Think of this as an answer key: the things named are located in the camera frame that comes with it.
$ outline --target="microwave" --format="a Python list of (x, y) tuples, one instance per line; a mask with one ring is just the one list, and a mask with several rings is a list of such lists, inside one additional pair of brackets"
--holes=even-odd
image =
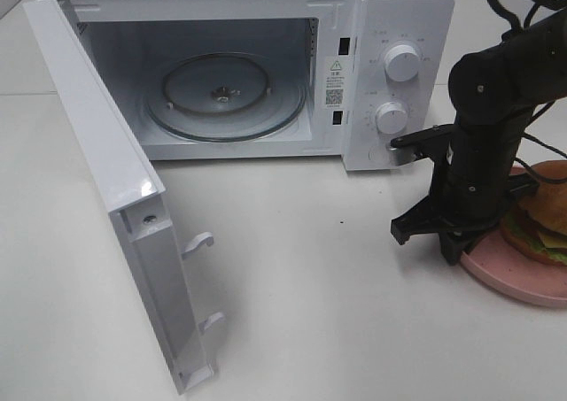
[(396, 166), (423, 127), (453, 0), (25, 4), (180, 393), (213, 375), (152, 160), (340, 156)]

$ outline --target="white table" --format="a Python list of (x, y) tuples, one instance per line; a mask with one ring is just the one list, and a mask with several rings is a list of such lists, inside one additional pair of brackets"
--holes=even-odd
[[(454, 117), (451, 65), (504, 28), (484, 0), (457, 0), (429, 124)], [(0, 399), (179, 399), (20, 7), (0, 20), (0, 50)], [(565, 148), (566, 111), (532, 132)], [(521, 156), (552, 158), (528, 144)], [(206, 337), (219, 373), (184, 397), (565, 399), (567, 312), (494, 293), (447, 266), (432, 235), (390, 236), (426, 193), (427, 161), (156, 167), (180, 238), (216, 237), (187, 267), (196, 315), (228, 317)]]

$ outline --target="microwave door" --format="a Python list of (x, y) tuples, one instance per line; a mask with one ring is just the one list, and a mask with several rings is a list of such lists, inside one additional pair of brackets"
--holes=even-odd
[(206, 326), (195, 321), (182, 265), (212, 238), (199, 235), (180, 252), (165, 188), (78, 39), (74, 25), (80, 25), (56, 0), (36, 0), (25, 9), (182, 393), (213, 374), (201, 342)]

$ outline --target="burger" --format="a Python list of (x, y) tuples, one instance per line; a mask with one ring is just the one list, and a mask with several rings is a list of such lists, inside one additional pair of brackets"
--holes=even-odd
[[(552, 179), (567, 175), (567, 160), (550, 160), (532, 167)], [(523, 197), (500, 223), (504, 240), (527, 258), (567, 266), (567, 184), (540, 182), (533, 196)]]

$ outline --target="screw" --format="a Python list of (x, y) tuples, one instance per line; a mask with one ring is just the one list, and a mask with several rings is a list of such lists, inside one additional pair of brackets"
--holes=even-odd
[(157, 219), (158, 219), (158, 217), (156, 217), (155, 215), (148, 215), (147, 217), (145, 217), (145, 218), (142, 220), (142, 222), (143, 222), (145, 225), (148, 225), (148, 224), (152, 224), (152, 222), (155, 222)]

